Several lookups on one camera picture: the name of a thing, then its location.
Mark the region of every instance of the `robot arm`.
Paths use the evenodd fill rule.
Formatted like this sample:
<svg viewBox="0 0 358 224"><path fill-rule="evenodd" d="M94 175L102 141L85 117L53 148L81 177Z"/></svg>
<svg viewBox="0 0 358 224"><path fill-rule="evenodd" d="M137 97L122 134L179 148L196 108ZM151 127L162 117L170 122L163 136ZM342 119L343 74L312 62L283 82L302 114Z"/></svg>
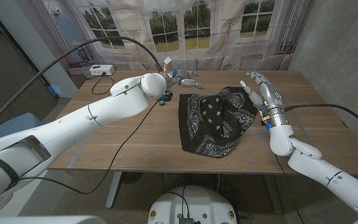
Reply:
<svg viewBox="0 0 358 224"><path fill-rule="evenodd" d="M291 135L293 130L285 118L282 97L276 88L257 72L247 73L259 86L260 97L243 81L241 85L253 103L263 105L267 111L264 120L269 126L270 148L278 156L289 156L288 165L295 171L319 182L358 213L358 179L324 161L315 147L301 142Z"/></svg>
<svg viewBox="0 0 358 224"><path fill-rule="evenodd" d="M51 123L0 138L0 195L9 194L48 169L68 148L117 120L139 114L147 98L158 98L166 81L158 73L132 77L115 84L111 96L84 106Z"/></svg>

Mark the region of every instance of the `wire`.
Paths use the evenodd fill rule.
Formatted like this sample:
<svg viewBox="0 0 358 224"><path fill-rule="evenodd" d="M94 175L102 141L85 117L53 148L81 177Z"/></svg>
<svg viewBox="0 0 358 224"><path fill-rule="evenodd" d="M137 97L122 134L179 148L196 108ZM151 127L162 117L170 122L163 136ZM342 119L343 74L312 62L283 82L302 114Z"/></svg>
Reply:
<svg viewBox="0 0 358 224"><path fill-rule="evenodd" d="M83 191L80 191L78 189L75 189L73 187L70 187L69 185L67 184L64 184L64 183L61 183L57 180L53 180L53 179L49 179L49 178L46 178L46 177L21 177L17 180L20 181L20 180L29 180L29 179L39 179L39 180L46 180L46 181L49 181L49 182L53 182L55 184L58 184L58 185L61 185L63 187L66 187L74 192L77 192L79 194L83 194L83 195L86 195L86 194L91 194L93 193L96 189L98 189L100 187L100 185L103 183L103 181L105 180L107 174L109 173L110 171L110 168L115 160L115 158L117 157L117 154L118 152L121 150L121 148L124 146L124 144L135 134L135 132L140 128L140 126L142 125L143 121L146 119L146 117L149 115L149 113L152 111L152 109L154 108L154 106L158 103L158 101L156 101L153 106L149 109L149 111L147 112L147 114L144 116L143 120L139 123L139 125L135 128L135 130L132 132L132 134L121 144L121 146L118 148L117 152L115 153L114 157L112 158L112 161L110 163L110 166L109 168L107 169L106 173L104 174L103 178L100 180L99 184L91 191L89 192L83 192Z"/></svg>
<svg viewBox="0 0 358 224"><path fill-rule="evenodd" d="M342 110L350 113L351 115L355 116L358 119L358 114L356 114L355 112L347 109L346 107L339 106L339 105L327 104L327 103L325 103L325 104L308 104L308 105L288 106L288 107L284 108L284 111L290 111L290 110L295 109L295 108L314 107L314 106L327 106L327 107L339 108L339 109L342 109Z"/></svg>
<svg viewBox="0 0 358 224"><path fill-rule="evenodd" d="M172 80L173 80L173 78L175 78L175 77L172 75L172 78L171 78L169 81L167 81L167 83L169 83L170 81L172 81Z"/></svg>
<svg viewBox="0 0 358 224"><path fill-rule="evenodd" d="M164 194L164 173L161 173L162 174L162 193Z"/></svg>
<svg viewBox="0 0 358 224"><path fill-rule="evenodd" d="M183 200L185 199L185 188L186 188L186 181L185 181L185 185L183 186L183 191L181 192L181 196L182 196L182 200L181 200L181 215L183 216Z"/></svg>
<svg viewBox="0 0 358 224"><path fill-rule="evenodd" d="M88 45L90 43L96 42L96 41L103 41L103 40L128 40L131 41L137 45L139 45L140 47L142 47L147 53L150 54L150 56L153 58L157 69L159 72L163 72L161 65L158 63L158 60L155 58L155 56L153 55L153 53L151 51L149 51L144 45L142 45L141 43L139 43L138 41L129 38L129 37L99 37L99 38L95 38L95 39L91 39L88 40L86 42L83 42L80 45L77 45L75 48L68 50L67 52L65 52L64 54L62 54L59 58L56 58L54 61L50 62L46 67L44 67L41 71L39 71L37 74L35 74L19 91L17 91L5 104L4 106L2 106L2 108L0 109L0 115L2 114L2 112L4 112L6 110L6 108L13 102L15 101L26 89L28 89L28 87L30 87L30 85L35 82L38 78L41 77L42 74L44 74L48 69L50 69L52 66L54 66L56 63L58 63L61 59L63 59L64 57L66 57L67 55L69 55L70 53L76 51L78 48L83 47L85 45Z"/></svg>
<svg viewBox="0 0 358 224"><path fill-rule="evenodd" d="M297 212L297 214L298 214L298 216L299 216L301 222L302 222L303 224L305 224L305 223L303 222L303 219L302 219L302 217L301 217L301 214L299 213L299 209L298 209L298 207L296 206L295 197L293 196L291 186L290 186L290 184L288 183L288 177L287 177L287 175L286 175L286 173L285 173L283 167L281 166L281 163L280 163L280 161L278 160L277 155L276 155L276 160L277 160L278 165L280 166L280 168L281 168L281 170L283 171L283 174L284 174L284 176L285 176L285 183L287 184L288 189L290 189L292 201L293 201L293 204L295 205L296 212Z"/></svg>
<svg viewBox="0 0 358 224"><path fill-rule="evenodd" d="M220 184L220 182L221 182L221 175L218 174L218 186L216 187L216 192L218 192L218 190L219 190L219 184Z"/></svg>
<svg viewBox="0 0 358 224"><path fill-rule="evenodd" d="M104 79L104 78L109 78L109 79L111 79L111 81L112 81L112 84L111 84L111 86L106 90L106 91L104 91L104 92L102 92L102 93L95 93L94 92L94 89L96 88L96 86L102 81L102 79ZM93 87L92 87L92 93L94 94L94 95L103 95L103 94L106 94L106 93L108 93L108 92L110 92L110 89L111 89L111 87L114 85L114 80L111 78L111 77L109 77L109 76L107 76L107 75L101 75L101 77L99 78L99 80L93 85Z"/></svg>
<svg viewBox="0 0 358 224"><path fill-rule="evenodd" d="M177 195L177 196L181 197L182 201L184 200L184 201L186 202L186 206L187 206L187 218L190 218L189 205L187 204L186 199L185 199L183 196L181 196L180 194L177 194L177 193L175 193L175 192L169 192L169 191L168 191L167 193Z"/></svg>

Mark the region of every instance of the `floor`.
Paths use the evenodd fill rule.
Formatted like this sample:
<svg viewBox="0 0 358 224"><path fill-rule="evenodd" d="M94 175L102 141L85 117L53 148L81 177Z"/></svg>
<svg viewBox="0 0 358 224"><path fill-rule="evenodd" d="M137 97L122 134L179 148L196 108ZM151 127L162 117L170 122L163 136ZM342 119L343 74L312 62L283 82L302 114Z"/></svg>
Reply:
<svg viewBox="0 0 358 224"><path fill-rule="evenodd" d="M58 105L43 120L53 121L70 99L58 99ZM70 185L87 191L103 177L103 172L69 170ZM161 173L144 173L134 184L121 184L112 209L104 204L112 179L110 172L100 188L91 195L80 195L67 190L54 215L96 215L106 223L146 223L152 204L162 195ZM164 174L164 192L186 184L216 189L216 174ZM311 223L354 223L358 214L335 197L328 189L303 176L276 176L277 189L284 213L277 215L273 208L262 175L221 174L220 193L238 209L248 211L248 218L239 223L301 223L296 213L289 186L303 221Z"/></svg>

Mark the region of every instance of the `cloth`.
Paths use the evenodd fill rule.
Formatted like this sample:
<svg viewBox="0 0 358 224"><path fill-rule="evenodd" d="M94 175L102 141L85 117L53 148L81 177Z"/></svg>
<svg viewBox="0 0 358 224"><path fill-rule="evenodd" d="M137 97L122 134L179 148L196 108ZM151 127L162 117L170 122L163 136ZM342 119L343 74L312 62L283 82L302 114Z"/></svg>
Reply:
<svg viewBox="0 0 358 224"><path fill-rule="evenodd" d="M180 95L182 149L224 157L254 122L257 108L241 87L225 87L216 95Z"/></svg>

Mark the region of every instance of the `white device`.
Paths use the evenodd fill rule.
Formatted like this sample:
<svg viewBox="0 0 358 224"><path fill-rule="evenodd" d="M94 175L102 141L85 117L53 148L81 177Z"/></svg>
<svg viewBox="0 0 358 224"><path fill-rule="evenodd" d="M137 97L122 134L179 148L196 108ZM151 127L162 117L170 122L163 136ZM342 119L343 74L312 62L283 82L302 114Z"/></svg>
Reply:
<svg viewBox="0 0 358 224"><path fill-rule="evenodd" d="M178 223L179 219L179 223L237 224L233 206L222 195L195 185L185 186L185 191L183 188L184 186L177 187L170 192L181 196L183 193L187 204L183 202L182 206L181 197L165 193L153 203L147 223Z"/></svg>
<svg viewBox="0 0 358 224"><path fill-rule="evenodd" d="M115 69L113 65L92 65L89 71L93 76L100 76L100 75L112 75Z"/></svg>

